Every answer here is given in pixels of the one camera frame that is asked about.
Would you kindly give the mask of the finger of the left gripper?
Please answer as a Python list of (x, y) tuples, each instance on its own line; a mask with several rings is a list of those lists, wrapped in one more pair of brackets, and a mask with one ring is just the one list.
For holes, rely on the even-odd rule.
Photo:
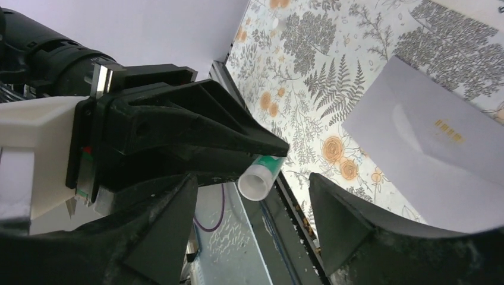
[(285, 157), (287, 142), (262, 127), (218, 82), (156, 83), (103, 96), (101, 141), (122, 154), (191, 145)]
[(258, 154), (217, 148), (147, 150), (121, 156), (99, 184), (119, 193), (172, 189), (186, 176), (197, 178), (203, 186), (233, 182), (258, 157)]

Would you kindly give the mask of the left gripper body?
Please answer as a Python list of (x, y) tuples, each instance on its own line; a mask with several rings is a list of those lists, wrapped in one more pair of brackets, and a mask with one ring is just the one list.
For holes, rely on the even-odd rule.
[(90, 96), (75, 107), (66, 186), (74, 189), (76, 197), (86, 205), (96, 201), (99, 171), (105, 161), (101, 149), (107, 116), (112, 102), (123, 96), (124, 90), (158, 83), (180, 86), (193, 83), (196, 78), (196, 70), (174, 64), (127, 67), (111, 62), (94, 63)]

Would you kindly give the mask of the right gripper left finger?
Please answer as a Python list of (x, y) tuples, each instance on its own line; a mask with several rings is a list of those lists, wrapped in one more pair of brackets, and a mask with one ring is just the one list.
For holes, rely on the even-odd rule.
[(187, 175), (155, 197), (41, 235), (1, 233), (2, 284), (178, 284), (198, 182)]

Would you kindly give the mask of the small green white bottle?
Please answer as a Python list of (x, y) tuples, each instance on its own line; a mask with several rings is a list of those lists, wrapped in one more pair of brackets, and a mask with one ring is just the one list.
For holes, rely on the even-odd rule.
[(250, 201), (265, 199), (278, 177), (285, 157), (258, 156), (239, 177), (237, 188)]

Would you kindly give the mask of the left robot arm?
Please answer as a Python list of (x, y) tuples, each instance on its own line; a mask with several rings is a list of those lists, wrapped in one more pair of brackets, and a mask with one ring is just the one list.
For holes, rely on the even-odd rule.
[(289, 145), (218, 82), (172, 64), (122, 66), (11, 9), (1, 12), (1, 148), (33, 153), (32, 207), (78, 194), (111, 210), (185, 175), (235, 181)]

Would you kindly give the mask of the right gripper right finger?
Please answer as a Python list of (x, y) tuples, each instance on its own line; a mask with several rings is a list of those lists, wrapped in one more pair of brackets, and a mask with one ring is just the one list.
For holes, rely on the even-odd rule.
[(338, 284), (502, 284), (503, 229), (463, 234), (408, 220), (309, 176), (323, 268)]

